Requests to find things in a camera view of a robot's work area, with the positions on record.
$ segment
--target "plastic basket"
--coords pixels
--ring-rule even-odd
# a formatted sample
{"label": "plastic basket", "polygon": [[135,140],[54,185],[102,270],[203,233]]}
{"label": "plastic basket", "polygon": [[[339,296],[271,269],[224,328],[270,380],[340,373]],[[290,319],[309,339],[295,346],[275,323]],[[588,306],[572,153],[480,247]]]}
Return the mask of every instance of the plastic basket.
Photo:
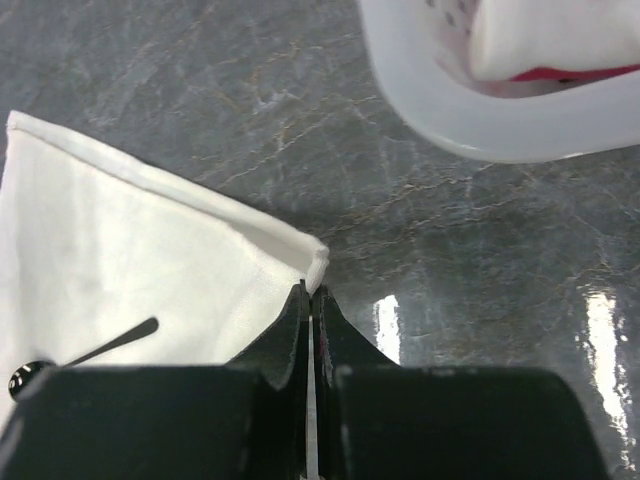
{"label": "plastic basket", "polygon": [[640,143],[640,72],[588,84],[477,82],[478,0],[359,0],[374,74],[398,114],[469,158],[543,162]]}

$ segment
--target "folded fabric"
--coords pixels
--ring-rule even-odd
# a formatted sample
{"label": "folded fabric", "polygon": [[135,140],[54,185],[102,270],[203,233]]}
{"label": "folded fabric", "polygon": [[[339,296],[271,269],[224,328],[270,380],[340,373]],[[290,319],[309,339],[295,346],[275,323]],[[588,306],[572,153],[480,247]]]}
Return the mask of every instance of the folded fabric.
{"label": "folded fabric", "polygon": [[[328,264],[316,238],[72,130],[12,112],[0,189],[0,378],[87,362],[222,364]],[[0,424],[13,401],[0,391]]]}
{"label": "folded fabric", "polygon": [[470,66],[478,80],[639,64],[638,0],[482,0],[473,20]]}

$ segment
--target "gray marble countertop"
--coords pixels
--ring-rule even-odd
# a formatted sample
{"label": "gray marble countertop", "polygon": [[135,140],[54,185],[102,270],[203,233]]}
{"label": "gray marble countertop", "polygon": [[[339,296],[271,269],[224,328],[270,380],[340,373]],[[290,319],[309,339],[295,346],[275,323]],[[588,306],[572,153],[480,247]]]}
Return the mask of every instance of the gray marble countertop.
{"label": "gray marble countertop", "polygon": [[10,109],[320,237],[345,315],[402,364],[558,372],[640,478],[638,148],[439,150],[381,98],[353,0],[0,0]]}

